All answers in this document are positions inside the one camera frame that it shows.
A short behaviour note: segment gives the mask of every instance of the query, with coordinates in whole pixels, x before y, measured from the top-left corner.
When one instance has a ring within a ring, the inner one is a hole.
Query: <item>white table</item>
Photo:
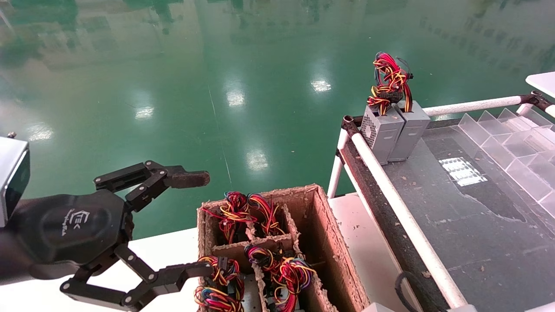
[[[548,96],[555,98],[555,72],[530,75],[526,82]]]
[[[356,194],[348,194],[331,199],[330,205],[370,302],[378,302],[395,312],[406,312],[393,289],[400,267],[381,230],[369,216],[361,200]],[[197,238],[198,231],[194,228],[135,240],[129,243],[129,247],[154,270],[159,270],[168,265],[196,261]],[[115,311],[80,303],[65,296],[59,291],[59,287],[67,279],[68,277],[50,281],[32,280],[0,286],[0,311]],[[127,292],[139,284],[140,278],[120,261],[104,274],[91,278],[89,282]],[[197,278],[189,279],[180,293],[160,296],[143,311],[196,311],[198,306],[194,302],[193,291],[197,286]],[[406,287],[405,294],[415,302],[412,291],[407,291]]]

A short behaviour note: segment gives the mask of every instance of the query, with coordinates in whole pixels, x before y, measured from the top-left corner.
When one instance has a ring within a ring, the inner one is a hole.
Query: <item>clear acrylic divider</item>
[[[503,146],[517,158],[536,155],[538,152],[525,142],[525,140],[532,134],[532,131],[533,130],[530,129],[527,131],[513,133],[503,142]]]
[[[539,204],[555,218],[555,190],[540,200]]]
[[[532,127],[528,123],[524,122],[521,118],[519,118],[518,116],[513,114],[513,112],[506,108],[501,112],[501,114],[499,114],[497,120],[499,120],[499,122],[501,122],[512,132],[520,132],[532,129]]]
[[[535,127],[541,127],[543,125],[553,125],[552,122],[547,120],[544,116],[540,115],[538,112],[536,112],[533,109],[525,110],[519,117],[524,122],[530,124],[532,126],[532,128],[534,126]]]
[[[468,114],[462,117],[458,127],[479,146],[490,137],[490,134]]]
[[[555,165],[538,156],[528,164],[528,168],[552,189],[555,189]]]
[[[509,152],[498,140],[494,137],[489,137],[481,146],[482,150],[486,152],[499,167],[506,170],[507,167],[516,159],[513,153]]]
[[[552,191],[549,185],[518,159],[509,165],[506,172],[536,201],[543,199]]]
[[[555,157],[555,133],[551,131],[552,127],[549,125],[534,128],[525,139],[525,142],[547,161]]]
[[[495,118],[488,111],[484,111],[478,119],[478,124],[482,126],[490,135],[509,135],[513,133],[510,129],[505,127],[497,118]]]
[[[555,218],[555,127],[533,109],[475,121],[465,114],[459,127]]]

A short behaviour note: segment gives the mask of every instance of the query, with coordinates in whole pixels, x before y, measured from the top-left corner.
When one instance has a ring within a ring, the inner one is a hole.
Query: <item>table surface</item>
[[[541,92],[555,98],[555,72],[530,75],[526,82]]]
[[[365,286],[370,302],[378,302],[395,312],[406,312],[393,289],[399,266],[393,260],[391,250],[367,213],[356,194],[347,194],[330,200],[330,206],[338,220],[341,233],[349,247],[349,253]],[[153,269],[168,265],[189,263],[198,256],[197,228],[144,238],[129,243],[129,247]],[[112,309],[74,301],[59,291],[68,277],[0,286],[0,311],[41,312],[109,312]],[[128,291],[139,284],[140,279],[121,261],[104,274],[91,278],[94,285]],[[179,293],[163,295],[152,301],[144,312],[195,311],[193,291],[198,286],[196,278],[189,279]]]
[[[456,127],[428,129],[412,156],[384,170],[469,303],[524,311],[555,301],[554,220]],[[342,152],[406,270],[426,270],[352,142]],[[487,180],[459,186],[439,160],[461,157]],[[440,302],[434,283],[426,291]]]

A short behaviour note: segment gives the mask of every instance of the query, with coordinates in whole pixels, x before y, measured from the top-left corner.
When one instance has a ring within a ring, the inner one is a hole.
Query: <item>metal frame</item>
[[[473,110],[490,109],[497,107],[505,107],[509,105],[520,105],[517,113],[522,113],[527,109],[531,109],[533,105],[536,104],[536,97],[541,97],[537,93],[532,93],[530,95],[517,95],[514,97],[481,100],[476,102],[460,103],[453,105],[444,105],[439,107],[425,108],[426,114],[431,116],[438,116],[444,114],[454,114],[454,113],[464,113]],[[546,113],[555,117],[555,113],[552,110],[544,110]],[[364,138],[359,133],[356,126],[354,126],[354,120],[351,116],[345,116],[343,121],[343,126],[339,134],[339,141],[337,143],[337,153],[334,159],[334,165],[331,172],[330,185],[328,187],[327,196],[328,198],[334,198],[335,192],[337,190],[337,184],[339,182],[339,176],[341,173],[341,168],[344,167],[345,171],[349,175],[353,186],[356,189],[357,194],[362,200],[362,203],[369,214],[372,215],[372,210],[370,209],[369,201],[366,199],[365,195],[362,193],[361,188],[358,185],[355,177],[349,166],[344,164],[340,158],[340,151],[345,148],[345,144],[351,139],[354,143],[356,150],[358,151],[360,157],[368,166],[370,173],[374,176],[377,185],[380,187],[385,198],[389,202],[393,212],[396,214],[399,222],[405,229],[408,238],[412,241],[416,251],[418,252],[420,258],[425,264],[426,268],[429,270],[434,281],[436,282],[441,294],[447,301],[451,309],[459,308],[461,306],[467,305],[465,297],[462,295],[460,289],[455,284],[451,278],[449,272],[437,256],[432,245],[422,232],[421,228],[416,223],[414,217],[412,216],[407,205],[400,197],[399,193],[389,180],[389,177],[385,173],[382,166],[377,161],[376,157],[366,144]]]

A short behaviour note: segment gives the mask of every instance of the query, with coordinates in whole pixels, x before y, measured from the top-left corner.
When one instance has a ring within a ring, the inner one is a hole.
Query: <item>dark gray table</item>
[[[524,311],[555,301],[555,220],[454,124],[432,122],[411,157],[385,172],[478,311]],[[415,293],[423,308],[448,308],[433,280],[423,277],[423,262],[352,141],[340,154],[401,267],[419,277]],[[468,162],[484,181],[458,185],[440,164],[452,158]]]

